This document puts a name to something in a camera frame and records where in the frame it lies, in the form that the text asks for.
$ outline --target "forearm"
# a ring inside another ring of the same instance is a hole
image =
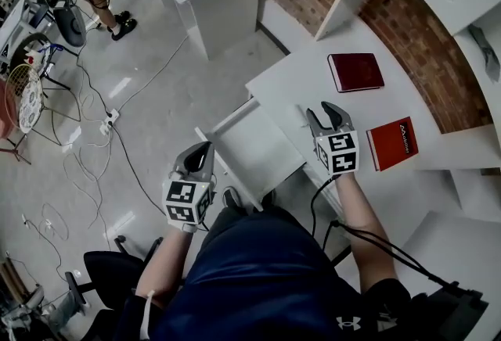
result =
[[[383,226],[360,189],[354,174],[344,174],[339,177],[336,180],[336,187],[346,225],[387,239]],[[362,236],[376,240],[370,235]],[[353,235],[350,235],[350,240],[351,250],[360,271],[362,291],[366,291],[383,278],[396,278],[393,259],[383,250]]]
[[[153,302],[165,307],[179,287],[192,239],[193,234],[169,228],[169,234],[142,273],[135,294],[147,298],[154,290]]]

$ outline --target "brick wall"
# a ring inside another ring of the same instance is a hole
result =
[[[275,0],[312,34],[334,0]],[[463,54],[423,0],[367,0],[360,16],[407,72],[442,133],[492,122]]]

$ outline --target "office chair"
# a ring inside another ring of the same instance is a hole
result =
[[[132,290],[137,286],[142,272],[163,239],[155,240],[144,261],[128,254],[122,245],[126,241],[123,235],[119,235],[114,241],[120,252],[87,252],[84,255],[91,282],[78,285],[71,272],[65,273],[70,291],[80,305],[87,304],[83,294],[94,289],[108,308],[99,311],[81,341],[113,339],[125,301],[132,295]]]

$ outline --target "black sneaker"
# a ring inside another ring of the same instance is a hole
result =
[[[114,41],[122,39],[129,32],[132,32],[136,25],[138,25],[138,22],[136,20],[128,19],[127,21],[125,21],[125,23],[121,24],[120,32],[118,33],[118,35],[111,34],[111,39],[113,39]]]
[[[224,207],[232,209],[242,209],[242,201],[238,192],[233,187],[226,187],[222,192],[222,204]]]
[[[120,13],[120,14],[115,14],[115,20],[117,21],[117,23],[119,24],[123,24],[125,23],[125,21],[127,21],[128,19],[131,18],[131,13],[128,12],[127,10],[125,10],[124,12]],[[108,29],[108,32],[113,32],[111,30],[111,28],[109,27],[106,27]]]

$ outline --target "red book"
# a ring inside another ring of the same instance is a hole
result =
[[[417,142],[410,117],[367,131],[376,171],[383,171],[417,155]]]
[[[329,55],[327,61],[338,92],[377,89],[384,86],[383,76],[372,53]]]

